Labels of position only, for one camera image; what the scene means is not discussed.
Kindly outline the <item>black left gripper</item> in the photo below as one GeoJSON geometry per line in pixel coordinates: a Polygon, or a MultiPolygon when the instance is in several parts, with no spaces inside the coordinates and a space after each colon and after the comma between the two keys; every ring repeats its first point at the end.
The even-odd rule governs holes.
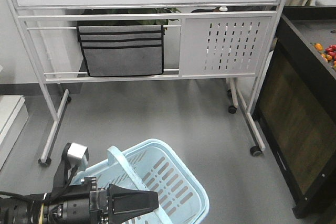
{"type": "Polygon", "coordinates": [[[99,188],[96,177],[85,177],[80,185],[43,207],[43,223],[103,223],[109,220],[130,220],[158,209],[154,191],[132,190],[113,184],[99,188]]]}

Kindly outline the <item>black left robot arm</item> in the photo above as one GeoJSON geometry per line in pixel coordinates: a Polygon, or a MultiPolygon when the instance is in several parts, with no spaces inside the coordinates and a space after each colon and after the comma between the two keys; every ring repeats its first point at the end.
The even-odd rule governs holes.
{"type": "Polygon", "coordinates": [[[1,199],[1,223],[124,223],[159,207],[154,191],[132,190],[109,184],[98,188],[95,177],[85,177],[80,185],[52,202],[51,194],[35,195],[27,202],[14,197],[1,199]]]}

